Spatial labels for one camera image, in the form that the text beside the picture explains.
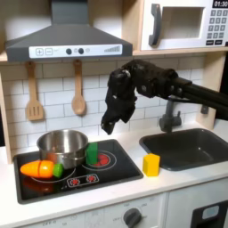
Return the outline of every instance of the oven knob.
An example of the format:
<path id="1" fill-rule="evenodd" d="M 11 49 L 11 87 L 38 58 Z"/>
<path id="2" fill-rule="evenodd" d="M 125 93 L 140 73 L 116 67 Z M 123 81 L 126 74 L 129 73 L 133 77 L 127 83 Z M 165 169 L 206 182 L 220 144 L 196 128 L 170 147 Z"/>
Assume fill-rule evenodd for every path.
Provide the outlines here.
<path id="1" fill-rule="evenodd" d="M 135 227 L 142 220 L 142 214 L 137 208 L 129 209 L 124 214 L 124 221 L 128 227 Z"/>

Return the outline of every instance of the stainless steel pot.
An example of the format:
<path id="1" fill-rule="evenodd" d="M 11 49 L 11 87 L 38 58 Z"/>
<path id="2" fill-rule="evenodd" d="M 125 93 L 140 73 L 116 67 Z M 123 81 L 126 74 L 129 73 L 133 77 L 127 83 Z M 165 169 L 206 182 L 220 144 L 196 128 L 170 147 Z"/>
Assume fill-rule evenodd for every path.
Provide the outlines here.
<path id="1" fill-rule="evenodd" d="M 77 167 L 86 159 L 86 135 L 73 130 L 52 131 L 37 141 L 41 160 L 62 163 L 65 169 Z"/>

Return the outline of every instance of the black sink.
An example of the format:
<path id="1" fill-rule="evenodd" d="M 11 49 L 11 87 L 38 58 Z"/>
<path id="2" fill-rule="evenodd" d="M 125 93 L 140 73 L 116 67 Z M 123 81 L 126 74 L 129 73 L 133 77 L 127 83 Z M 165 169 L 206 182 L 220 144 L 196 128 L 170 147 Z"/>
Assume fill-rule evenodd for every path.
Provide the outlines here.
<path id="1" fill-rule="evenodd" d="M 228 160 L 228 143 L 205 129 L 145 136 L 140 144 L 148 153 L 160 155 L 160 166 L 170 171 Z"/>

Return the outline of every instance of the hood control panel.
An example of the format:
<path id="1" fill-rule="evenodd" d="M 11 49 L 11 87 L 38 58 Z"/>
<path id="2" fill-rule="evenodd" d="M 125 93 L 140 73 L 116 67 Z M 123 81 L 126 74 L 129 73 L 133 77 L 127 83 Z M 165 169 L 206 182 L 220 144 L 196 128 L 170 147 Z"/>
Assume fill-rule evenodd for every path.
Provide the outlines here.
<path id="1" fill-rule="evenodd" d="M 31 46 L 30 59 L 121 55 L 123 45 Z"/>

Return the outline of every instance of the range hood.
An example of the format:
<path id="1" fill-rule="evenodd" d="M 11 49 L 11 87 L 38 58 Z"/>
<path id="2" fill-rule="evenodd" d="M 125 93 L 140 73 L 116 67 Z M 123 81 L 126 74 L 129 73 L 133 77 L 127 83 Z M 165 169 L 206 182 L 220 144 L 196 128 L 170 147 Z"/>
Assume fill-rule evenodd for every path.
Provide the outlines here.
<path id="1" fill-rule="evenodd" d="M 52 0 L 53 25 L 7 41 L 8 61 L 131 56 L 132 44 L 88 24 L 87 0 Z"/>

